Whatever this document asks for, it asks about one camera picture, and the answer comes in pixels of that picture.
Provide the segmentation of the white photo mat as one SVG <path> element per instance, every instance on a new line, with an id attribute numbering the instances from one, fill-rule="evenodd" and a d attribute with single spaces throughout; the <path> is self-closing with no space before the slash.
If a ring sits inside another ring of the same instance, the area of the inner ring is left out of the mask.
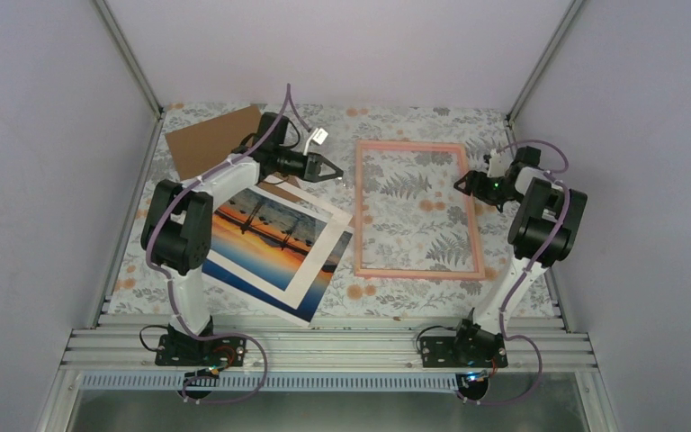
<path id="1" fill-rule="evenodd" d="M 255 233 L 264 231 L 270 237 L 281 239 L 285 246 L 290 246 L 295 240 L 300 243 L 308 241 L 310 252 L 293 274 L 292 281 L 282 291 L 228 258 L 216 258 L 231 273 L 241 276 L 263 292 L 276 296 L 285 304 L 296 307 L 300 305 L 304 293 L 310 288 L 342 233 L 346 230 L 351 232 L 351 216 L 301 189 L 291 186 L 286 189 L 299 200 L 290 202 L 252 186 L 221 204 L 212 216 L 211 247 L 213 231 L 217 228 L 240 233 L 249 230 Z M 207 259 L 212 256 L 210 248 Z"/>

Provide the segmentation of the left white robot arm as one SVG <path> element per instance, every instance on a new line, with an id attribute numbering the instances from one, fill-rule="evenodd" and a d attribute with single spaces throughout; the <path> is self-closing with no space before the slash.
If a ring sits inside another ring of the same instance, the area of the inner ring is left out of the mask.
<path id="1" fill-rule="evenodd" d="M 211 246 L 213 213 L 234 195 L 279 173 L 308 183 L 339 179 L 342 168 L 308 149 L 284 143 L 288 117 L 266 112 L 226 158 L 205 172 L 155 188 L 141 235 L 150 269 L 166 281 L 172 309 L 167 326 L 179 353 L 194 365 L 213 355 L 212 317 L 204 303 L 202 268 Z"/>

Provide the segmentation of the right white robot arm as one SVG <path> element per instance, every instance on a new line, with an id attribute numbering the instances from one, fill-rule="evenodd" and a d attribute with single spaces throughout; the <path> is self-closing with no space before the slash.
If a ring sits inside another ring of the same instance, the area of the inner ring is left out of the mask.
<path id="1" fill-rule="evenodd" d="M 541 167 L 540 140 L 528 140 L 511 162 L 501 150 L 486 157 L 484 171 L 471 170 L 455 190 L 504 209 L 518 208 L 507 234 L 510 254 L 506 268 L 484 300 L 463 319 L 451 344 L 453 359 L 473 366 L 499 355 L 514 308 L 530 286 L 573 249 L 588 197 L 557 179 L 557 171 Z"/>

